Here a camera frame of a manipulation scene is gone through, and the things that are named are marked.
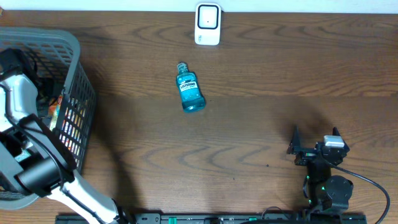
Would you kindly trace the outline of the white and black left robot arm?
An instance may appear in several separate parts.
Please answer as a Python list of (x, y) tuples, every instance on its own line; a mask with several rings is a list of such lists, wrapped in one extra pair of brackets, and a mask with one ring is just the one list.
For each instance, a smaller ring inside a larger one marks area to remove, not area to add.
[(65, 81), (40, 75), (38, 64), (32, 53), (1, 52), (1, 187), (20, 200), (56, 200), (89, 223), (134, 223), (78, 171), (90, 97), (64, 98)]

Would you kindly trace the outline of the teal mouthwash bottle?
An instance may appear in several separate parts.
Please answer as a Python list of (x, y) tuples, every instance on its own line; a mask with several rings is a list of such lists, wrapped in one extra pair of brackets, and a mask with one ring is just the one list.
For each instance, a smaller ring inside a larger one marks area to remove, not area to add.
[(197, 76), (188, 69), (185, 62), (177, 65), (176, 86), (186, 113), (192, 113), (205, 108), (206, 101), (198, 85)]

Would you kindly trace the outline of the yellow chips bag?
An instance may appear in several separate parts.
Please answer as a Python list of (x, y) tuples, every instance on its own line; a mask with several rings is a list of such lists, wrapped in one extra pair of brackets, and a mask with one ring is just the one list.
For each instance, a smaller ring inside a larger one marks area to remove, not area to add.
[(49, 113), (48, 116), (51, 118), (50, 120), (50, 125), (49, 129), (52, 131), (56, 125), (57, 125), (57, 120), (62, 104), (63, 96), (60, 95), (58, 98), (54, 98), (49, 105)]

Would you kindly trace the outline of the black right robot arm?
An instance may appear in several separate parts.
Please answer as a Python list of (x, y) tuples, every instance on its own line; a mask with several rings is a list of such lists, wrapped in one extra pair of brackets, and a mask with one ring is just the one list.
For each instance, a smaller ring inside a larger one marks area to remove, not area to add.
[(349, 147), (337, 128), (333, 128), (333, 133), (325, 135), (323, 141), (317, 142), (314, 147), (303, 147), (298, 128), (294, 128), (287, 154), (295, 156), (296, 166), (307, 168), (303, 183), (303, 194), (309, 201), (307, 214), (343, 213), (348, 209), (353, 183), (340, 175), (331, 174), (331, 168), (341, 164), (348, 152)]

